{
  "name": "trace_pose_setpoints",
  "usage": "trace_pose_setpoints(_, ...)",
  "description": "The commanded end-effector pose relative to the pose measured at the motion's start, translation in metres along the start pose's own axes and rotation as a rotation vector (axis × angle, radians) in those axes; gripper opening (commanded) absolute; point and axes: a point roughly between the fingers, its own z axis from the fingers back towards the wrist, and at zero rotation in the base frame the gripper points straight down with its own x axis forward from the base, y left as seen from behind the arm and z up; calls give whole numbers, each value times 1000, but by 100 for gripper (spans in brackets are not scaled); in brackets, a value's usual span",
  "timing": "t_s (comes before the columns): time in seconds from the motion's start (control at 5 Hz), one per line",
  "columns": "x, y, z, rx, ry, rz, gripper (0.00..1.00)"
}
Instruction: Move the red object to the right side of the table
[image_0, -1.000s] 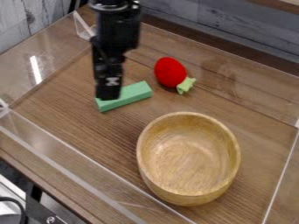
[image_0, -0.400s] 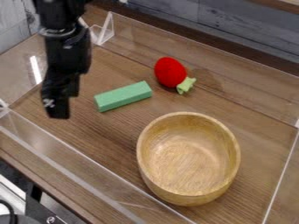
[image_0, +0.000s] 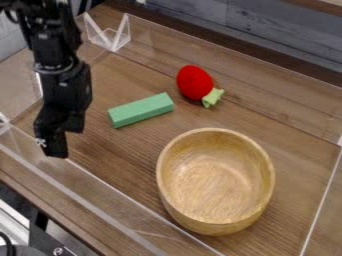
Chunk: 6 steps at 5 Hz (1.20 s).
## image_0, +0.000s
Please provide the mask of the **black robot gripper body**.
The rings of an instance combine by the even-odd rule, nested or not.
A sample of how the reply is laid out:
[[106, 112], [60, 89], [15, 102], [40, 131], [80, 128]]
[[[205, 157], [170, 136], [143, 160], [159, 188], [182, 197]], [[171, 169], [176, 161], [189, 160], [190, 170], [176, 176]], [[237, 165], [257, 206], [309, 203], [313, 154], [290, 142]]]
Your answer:
[[79, 62], [66, 73], [42, 75], [43, 107], [34, 122], [36, 131], [82, 133], [92, 102], [90, 65]]

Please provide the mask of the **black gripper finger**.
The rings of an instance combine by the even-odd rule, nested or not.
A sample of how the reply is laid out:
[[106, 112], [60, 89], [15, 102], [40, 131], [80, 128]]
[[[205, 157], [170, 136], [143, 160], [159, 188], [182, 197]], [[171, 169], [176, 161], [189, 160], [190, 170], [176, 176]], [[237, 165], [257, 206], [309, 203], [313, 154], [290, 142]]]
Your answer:
[[64, 124], [67, 114], [44, 106], [34, 122], [36, 143], [48, 157], [67, 158], [68, 147]]

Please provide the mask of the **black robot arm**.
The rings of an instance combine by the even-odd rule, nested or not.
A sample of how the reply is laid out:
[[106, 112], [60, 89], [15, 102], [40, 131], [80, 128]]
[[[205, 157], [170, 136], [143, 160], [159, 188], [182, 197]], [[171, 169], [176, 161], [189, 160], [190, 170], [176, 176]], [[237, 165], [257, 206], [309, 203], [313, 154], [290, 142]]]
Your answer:
[[43, 95], [36, 143], [47, 156], [66, 158], [67, 134], [84, 130], [92, 103], [91, 67], [78, 57], [82, 32], [70, 0], [0, 0], [0, 13], [19, 25], [34, 55]]

